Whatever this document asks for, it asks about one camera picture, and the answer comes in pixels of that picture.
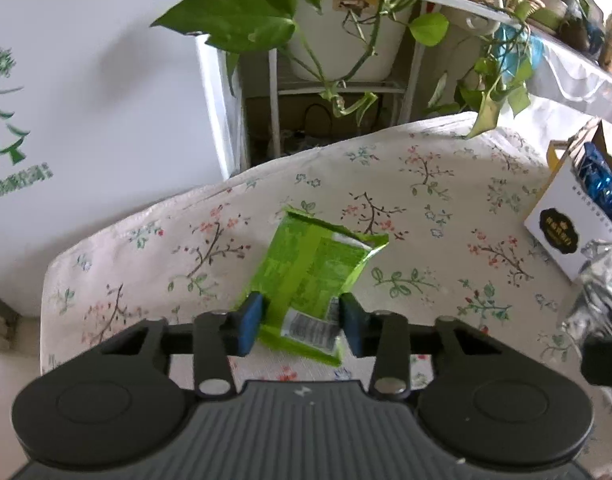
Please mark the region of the green white flower pot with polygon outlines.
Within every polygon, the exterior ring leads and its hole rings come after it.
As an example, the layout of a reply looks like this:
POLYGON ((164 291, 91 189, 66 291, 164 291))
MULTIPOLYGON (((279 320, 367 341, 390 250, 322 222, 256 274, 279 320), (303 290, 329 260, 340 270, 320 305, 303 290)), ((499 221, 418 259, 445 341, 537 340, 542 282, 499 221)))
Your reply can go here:
POLYGON ((528 22, 555 36, 566 16, 568 5, 564 0, 539 0, 542 8, 532 12, 528 22))

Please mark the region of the cardboard box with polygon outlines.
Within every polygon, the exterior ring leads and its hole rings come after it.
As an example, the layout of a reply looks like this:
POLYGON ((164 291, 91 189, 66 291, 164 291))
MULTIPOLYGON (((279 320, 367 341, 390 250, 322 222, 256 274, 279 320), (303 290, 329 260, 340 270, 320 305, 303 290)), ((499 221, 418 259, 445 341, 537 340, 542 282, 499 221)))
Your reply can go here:
POLYGON ((524 226, 571 280, 590 258, 593 242, 612 243, 612 218, 583 182, 582 162, 594 151, 612 173, 612 125, 591 118, 571 138, 552 140, 546 149, 550 175, 524 226))

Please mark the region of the silver foil snack packet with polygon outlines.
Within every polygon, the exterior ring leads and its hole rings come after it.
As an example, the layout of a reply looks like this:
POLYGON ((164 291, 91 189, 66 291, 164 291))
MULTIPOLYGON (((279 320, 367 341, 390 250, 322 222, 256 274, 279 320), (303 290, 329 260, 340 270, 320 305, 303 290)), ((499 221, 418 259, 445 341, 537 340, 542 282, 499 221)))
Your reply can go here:
POLYGON ((572 282, 560 327, 581 349, 589 338, 612 340, 612 243, 591 240, 586 261, 572 282))

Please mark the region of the floral tablecloth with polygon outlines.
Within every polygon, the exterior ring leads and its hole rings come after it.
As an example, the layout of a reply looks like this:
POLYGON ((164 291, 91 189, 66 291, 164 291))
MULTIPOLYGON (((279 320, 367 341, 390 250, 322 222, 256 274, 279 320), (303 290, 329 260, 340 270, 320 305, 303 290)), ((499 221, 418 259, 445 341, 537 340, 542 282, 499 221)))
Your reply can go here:
POLYGON ((247 170, 164 200, 48 267, 40 368, 53 370, 143 318, 185 323, 240 299, 284 211, 385 234, 353 289, 415 323, 452 315, 577 378, 558 329, 568 281, 525 229, 546 149, 588 116, 541 102, 467 137, 468 113, 412 122, 247 170))

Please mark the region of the green snack packet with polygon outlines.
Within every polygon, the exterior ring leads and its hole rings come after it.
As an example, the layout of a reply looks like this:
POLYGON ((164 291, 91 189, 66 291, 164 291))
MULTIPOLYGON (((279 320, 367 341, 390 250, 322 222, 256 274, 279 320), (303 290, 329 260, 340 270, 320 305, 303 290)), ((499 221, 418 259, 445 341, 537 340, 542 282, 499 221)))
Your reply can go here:
POLYGON ((265 258, 245 292, 268 305, 258 339, 330 366, 342 363, 339 297, 350 292, 367 263, 389 243, 287 208, 265 258))

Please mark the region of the green pothos plant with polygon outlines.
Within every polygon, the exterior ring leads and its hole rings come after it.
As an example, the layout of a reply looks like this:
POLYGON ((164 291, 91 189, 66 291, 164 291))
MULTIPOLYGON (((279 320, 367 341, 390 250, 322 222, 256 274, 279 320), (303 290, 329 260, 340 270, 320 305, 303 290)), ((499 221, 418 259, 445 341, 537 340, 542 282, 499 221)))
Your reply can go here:
POLYGON ((399 122, 411 115, 424 52, 460 25, 484 45, 460 84, 454 110, 492 129, 503 105, 529 102, 541 0, 181 0, 156 25, 203 37, 235 70, 246 52, 289 60, 303 91, 319 94, 337 117, 362 119, 389 90, 400 93, 399 122))

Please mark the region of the white metal plant stand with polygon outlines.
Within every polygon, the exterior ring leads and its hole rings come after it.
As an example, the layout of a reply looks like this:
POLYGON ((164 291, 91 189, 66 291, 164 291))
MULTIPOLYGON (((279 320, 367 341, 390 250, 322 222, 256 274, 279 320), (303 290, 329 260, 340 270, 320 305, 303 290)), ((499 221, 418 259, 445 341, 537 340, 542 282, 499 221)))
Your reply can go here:
POLYGON ((504 0, 377 0, 377 10, 371 23, 373 32, 365 44, 364 53, 353 68, 341 78, 330 80, 317 69, 314 81, 305 81, 295 76, 291 69, 294 58, 289 53, 289 44, 268 53, 270 135, 271 154, 279 157, 282 153, 280 128, 280 96, 288 94, 317 94, 332 107, 336 117, 353 115, 361 120, 369 107, 385 93, 397 94, 400 98, 398 122, 409 119, 421 61, 426 49, 435 47, 445 38, 452 25, 448 11, 461 12, 461 25, 474 36, 489 36, 500 24, 512 19, 504 0), (352 82, 350 79, 362 64, 375 54, 379 36, 379 25, 383 18, 397 20, 397 15, 409 9, 411 15, 406 22, 408 31, 401 40, 391 73, 377 82, 352 82))

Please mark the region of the dark blue foil snack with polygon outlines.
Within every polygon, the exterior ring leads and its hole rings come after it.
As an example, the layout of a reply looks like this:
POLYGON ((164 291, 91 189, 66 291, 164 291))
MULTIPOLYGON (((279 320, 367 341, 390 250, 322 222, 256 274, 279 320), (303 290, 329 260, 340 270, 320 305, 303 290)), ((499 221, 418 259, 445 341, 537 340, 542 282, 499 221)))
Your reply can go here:
POLYGON ((583 143, 576 171, 583 191, 612 222, 612 170, 594 143, 583 143))

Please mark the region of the white refrigerator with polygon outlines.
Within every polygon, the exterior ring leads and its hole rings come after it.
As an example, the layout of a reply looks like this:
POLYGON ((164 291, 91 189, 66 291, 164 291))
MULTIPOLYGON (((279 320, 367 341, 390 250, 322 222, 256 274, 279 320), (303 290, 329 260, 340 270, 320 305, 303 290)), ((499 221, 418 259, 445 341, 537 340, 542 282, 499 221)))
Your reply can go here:
POLYGON ((180 0, 0 0, 0 299, 40 311, 82 238, 244 164, 241 102, 180 0))

